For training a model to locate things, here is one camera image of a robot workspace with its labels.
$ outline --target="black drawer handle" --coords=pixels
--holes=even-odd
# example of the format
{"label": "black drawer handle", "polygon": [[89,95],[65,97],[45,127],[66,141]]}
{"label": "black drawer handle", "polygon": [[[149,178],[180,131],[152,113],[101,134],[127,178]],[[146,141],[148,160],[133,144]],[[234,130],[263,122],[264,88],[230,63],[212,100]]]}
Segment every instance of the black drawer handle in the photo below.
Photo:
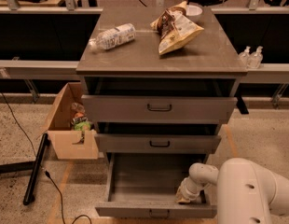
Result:
{"label": "black drawer handle", "polygon": [[164,214],[162,214],[160,211],[156,211],[154,214],[154,210],[150,209],[150,217],[151,218],[169,218],[170,217],[170,210],[162,210]]}
{"label": "black drawer handle", "polygon": [[146,107],[149,111],[157,112],[169,112],[172,110],[172,105],[167,105],[166,107],[153,107],[151,104],[147,104]]}
{"label": "black drawer handle", "polygon": [[171,141],[167,141],[167,143],[165,145],[162,145],[162,144],[157,144],[155,142],[155,144],[153,143],[153,141],[150,141],[150,146],[151,147],[169,147],[171,145]]}

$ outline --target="open cardboard box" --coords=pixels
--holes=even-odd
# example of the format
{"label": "open cardboard box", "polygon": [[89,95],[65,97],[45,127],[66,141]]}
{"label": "open cardboard box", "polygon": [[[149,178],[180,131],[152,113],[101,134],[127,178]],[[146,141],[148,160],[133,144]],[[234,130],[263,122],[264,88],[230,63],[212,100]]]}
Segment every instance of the open cardboard box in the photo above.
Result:
{"label": "open cardboard box", "polygon": [[82,88],[79,82],[67,83],[59,92],[48,113],[42,133],[48,133],[58,159],[98,159],[98,147],[94,130],[85,131],[84,143],[79,142],[82,132],[71,130],[71,119],[75,111],[71,103],[81,102]]}

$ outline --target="dresser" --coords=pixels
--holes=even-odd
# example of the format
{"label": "dresser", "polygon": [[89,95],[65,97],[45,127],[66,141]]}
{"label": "dresser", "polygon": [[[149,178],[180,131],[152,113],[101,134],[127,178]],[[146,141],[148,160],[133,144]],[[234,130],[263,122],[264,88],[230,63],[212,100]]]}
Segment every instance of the dresser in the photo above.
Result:
{"label": "dresser", "polygon": [[216,151],[247,71],[207,7],[198,21],[204,31],[159,56],[160,36],[149,24],[163,10],[104,9],[91,37],[132,23],[136,38],[96,54],[86,47],[76,69],[94,138],[109,165],[105,200],[95,206],[103,217],[216,215],[208,193],[187,205],[176,203],[175,193],[190,165]]}

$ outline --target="concrete floor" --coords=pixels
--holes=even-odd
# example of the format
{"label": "concrete floor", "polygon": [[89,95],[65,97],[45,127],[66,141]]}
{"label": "concrete floor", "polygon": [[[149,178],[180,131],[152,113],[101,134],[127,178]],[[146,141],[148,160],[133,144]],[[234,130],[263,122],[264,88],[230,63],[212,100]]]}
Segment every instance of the concrete floor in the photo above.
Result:
{"label": "concrete floor", "polygon": [[[54,95],[41,95],[36,104],[28,94],[5,94],[20,126],[37,150],[39,129],[50,110]],[[250,114],[235,109],[228,125],[220,131],[222,142],[208,159],[217,167],[229,158],[242,157],[255,161],[289,179],[289,100],[282,100],[280,109],[273,109],[268,100],[246,99]],[[33,161],[32,146],[12,117],[0,94],[0,164]],[[107,167],[104,159],[96,161],[58,160],[52,146],[47,147],[42,166],[60,188],[66,223],[79,215],[88,215],[92,223],[194,223],[214,224],[215,219],[130,219],[98,217],[94,208],[103,200]],[[34,191],[35,201],[23,205],[30,178],[29,171],[0,175],[0,224],[62,223],[60,194],[40,171]],[[215,190],[208,190],[215,202]],[[289,217],[272,216],[274,224],[289,224]],[[86,218],[76,223],[89,223]]]}

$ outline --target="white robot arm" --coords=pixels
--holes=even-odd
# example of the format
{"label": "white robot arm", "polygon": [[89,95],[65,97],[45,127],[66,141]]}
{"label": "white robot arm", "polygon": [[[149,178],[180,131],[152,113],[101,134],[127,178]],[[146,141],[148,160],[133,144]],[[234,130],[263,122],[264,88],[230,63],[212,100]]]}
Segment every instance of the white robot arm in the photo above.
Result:
{"label": "white robot arm", "polygon": [[193,202],[208,185],[217,185],[218,224],[271,224],[270,214],[289,216],[289,180],[252,161],[231,159],[220,171],[195,163],[177,193]]}

